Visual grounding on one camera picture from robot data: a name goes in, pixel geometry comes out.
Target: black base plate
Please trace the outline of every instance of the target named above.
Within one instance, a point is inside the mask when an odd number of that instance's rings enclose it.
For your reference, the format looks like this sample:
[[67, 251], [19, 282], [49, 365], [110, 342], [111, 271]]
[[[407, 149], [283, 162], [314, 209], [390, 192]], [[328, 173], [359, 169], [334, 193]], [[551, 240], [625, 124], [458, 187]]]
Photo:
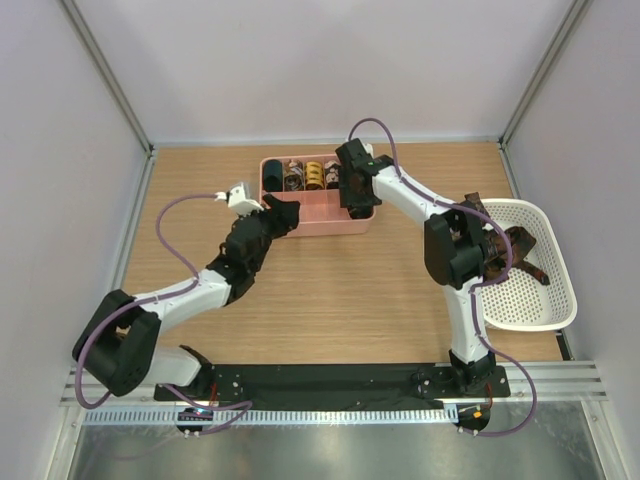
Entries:
[[451, 367], [434, 364], [217, 365], [221, 405], [253, 401], [254, 410], [350, 411], [442, 408], [436, 399], [494, 398], [511, 392], [503, 367], [462, 393]]

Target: spool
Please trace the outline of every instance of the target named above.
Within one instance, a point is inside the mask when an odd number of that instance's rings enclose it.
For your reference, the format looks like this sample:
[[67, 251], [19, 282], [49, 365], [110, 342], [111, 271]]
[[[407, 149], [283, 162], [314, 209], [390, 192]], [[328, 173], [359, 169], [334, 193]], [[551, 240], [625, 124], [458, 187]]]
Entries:
[[321, 163], [307, 162], [304, 166], [304, 174], [306, 190], [324, 189], [324, 168]]
[[302, 162], [289, 160], [284, 164], [284, 191], [298, 192], [304, 190], [304, 174]]
[[262, 167], [262, 188], [265, 192], [281, 192], [284, 186], [283, 165], [280, 160], [267, 160]]
[[335, 190], [340, 186], [340, 164], [335, 160], [324, 164], [324, 183], [327, 190]]

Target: tape roll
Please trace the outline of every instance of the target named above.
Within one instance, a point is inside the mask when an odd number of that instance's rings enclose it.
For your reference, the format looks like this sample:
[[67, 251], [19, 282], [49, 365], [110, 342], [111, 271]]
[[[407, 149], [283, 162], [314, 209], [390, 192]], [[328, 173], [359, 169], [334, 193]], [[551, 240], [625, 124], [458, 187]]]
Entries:
[[320, 162], [307, 162], [304, 173], [305, 190], [324, 189], [324, 168]]
[[284, 164], [284, 191], [297, 192], [304, 190], [304, 174], [302, 162], [289, 160]]
[[340, 186], [340, 164], [335, 160], [324, 164], [324, 183], [327, 190], [335, 190]]

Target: white plastic basket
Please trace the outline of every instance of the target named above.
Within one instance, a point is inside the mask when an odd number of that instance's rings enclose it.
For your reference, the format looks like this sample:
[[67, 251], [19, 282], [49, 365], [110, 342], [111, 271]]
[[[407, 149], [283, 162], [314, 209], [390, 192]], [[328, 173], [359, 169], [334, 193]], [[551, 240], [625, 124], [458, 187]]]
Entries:
[[482, 203], [502, 228], [519, 225], [536, 237], [526, 260], [544, 270], [551, 282], [545, 287], [522, 270], [511, 269], [509, 280], [481, 289], [485, 321], [490, 327], [521, 332], [569, 325], [578, 310], [576, 296], [547, 216], [524, 200], [483, 199]]

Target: gray floor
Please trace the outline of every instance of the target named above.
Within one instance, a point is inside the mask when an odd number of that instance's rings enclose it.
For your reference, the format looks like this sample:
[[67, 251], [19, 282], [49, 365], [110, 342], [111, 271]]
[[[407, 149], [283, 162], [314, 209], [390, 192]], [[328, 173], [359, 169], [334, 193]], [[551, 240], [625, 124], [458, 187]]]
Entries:
[[[525, 404], [497, 404], [489, 429], [515, 425]], [[471, 438], [451, 425], [242, 427], [170, 440], [173, 427], [84, 427], [72, 479], [396, 480], [604, 479], [579, 403], [545, 403], [523, 431]]]

